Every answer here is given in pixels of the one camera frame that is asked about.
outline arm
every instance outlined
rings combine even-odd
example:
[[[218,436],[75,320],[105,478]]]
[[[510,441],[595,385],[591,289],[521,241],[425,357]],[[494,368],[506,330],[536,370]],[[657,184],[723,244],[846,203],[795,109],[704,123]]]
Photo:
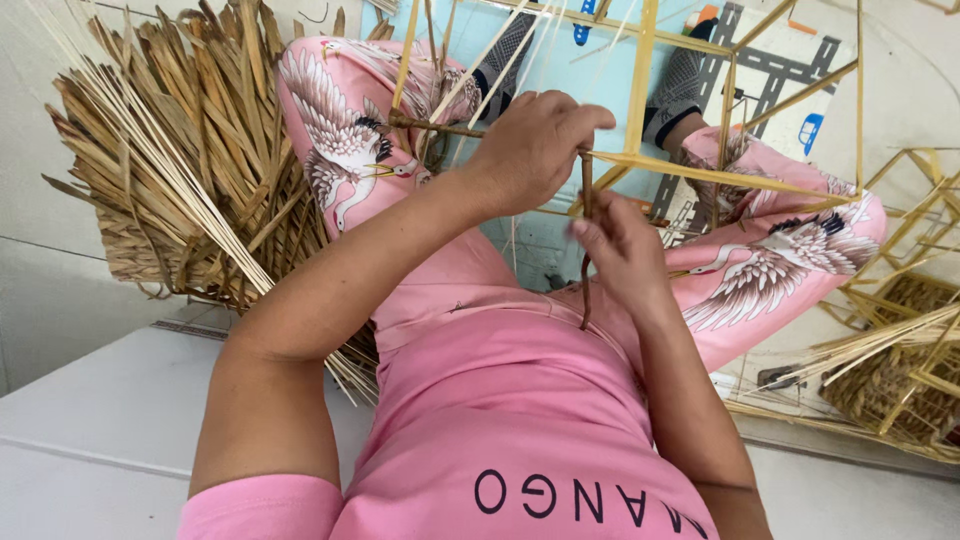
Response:
[[[618,195],[596,199],[593,222],[574,232],[634,320],[657,450],[693,482],[721,537],[771,538],[750,458],[670,289],[660,236]]]
[[[458,171],[345,233],[283,279],[230,334],[210,380],[193,496],[230,480],[301,474],[339,486],[324,403],[327,355],[447,242],[547,202],[609,111],[561,92],[517,97]]]

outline fingernail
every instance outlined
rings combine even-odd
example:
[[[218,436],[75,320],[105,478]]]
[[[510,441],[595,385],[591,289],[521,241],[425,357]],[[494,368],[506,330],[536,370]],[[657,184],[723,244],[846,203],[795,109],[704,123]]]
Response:
[[[575,219],[573,221],[573,225],[570,226],[570,229],[573,231],[574,234],[579,236],[580,234],[583,234],[587,231],[587,227],[588,225],[586,221],[582,219]]]

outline foot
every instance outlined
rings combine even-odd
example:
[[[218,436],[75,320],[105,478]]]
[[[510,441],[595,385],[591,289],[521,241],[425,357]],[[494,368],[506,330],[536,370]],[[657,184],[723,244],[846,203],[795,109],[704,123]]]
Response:
[[[705,20],[690,32],[690,37],[707,41],[716,18]],[[700,97],[700,64],[706,54],[678,47],[663,71],[660,85],[647,100],[643,115],[643,140],[664,148],[663,143],[670,132],[690,114],[702,114],[697,106]]]
[[[503,33],[503,36],[501,36],[493,46],[493,49],[491,49],[483,61],[480,62],[480,67],[473,71],[473,78],[476,80],[477,86],[480,87],[484,98],[487,97],[487,94],[490,92],[490,87],[496,82],[497,77],[499,77],[500,73],[506,68],[507,61],[514,55],[514,52],[517,47],[520,46],[523,37],[526,36],[535,20],[537,20],[537,18],[530,13],[518,14],[514,22],[510,23],[510,26],[507,27],[507,31]],[[510,100],[516,95],[516,74],[520,70],[523,57],[526,56],[532,41],[533,36],[530,36],[527,42],[523,44],[523,49],[510,66],[510,69],[507,70],[503,82],[500,83],[500,86],[493,92],[493,97],[490,99],[490,102],[487,103],[483,112],[480,113],[481,120],[493,122],[493,120],[496,120],[510,105]]]

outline sleeve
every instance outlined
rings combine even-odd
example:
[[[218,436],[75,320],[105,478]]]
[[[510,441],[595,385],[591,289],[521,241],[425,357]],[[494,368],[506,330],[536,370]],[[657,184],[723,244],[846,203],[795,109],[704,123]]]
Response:
[[[187,501],[177,538],[326,539],[343,504],[340,490],[324,479],[304,475],[239,479]]]

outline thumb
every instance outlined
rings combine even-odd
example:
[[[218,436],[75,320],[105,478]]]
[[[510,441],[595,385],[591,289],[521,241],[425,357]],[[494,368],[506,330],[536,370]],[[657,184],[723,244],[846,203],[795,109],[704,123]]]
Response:
[[[571,229],[580,245],[587,250],[597,269],[602,270],[604,264],[617,258],[616,249],[607,234],[595,223],[578,219],[573,222]]]

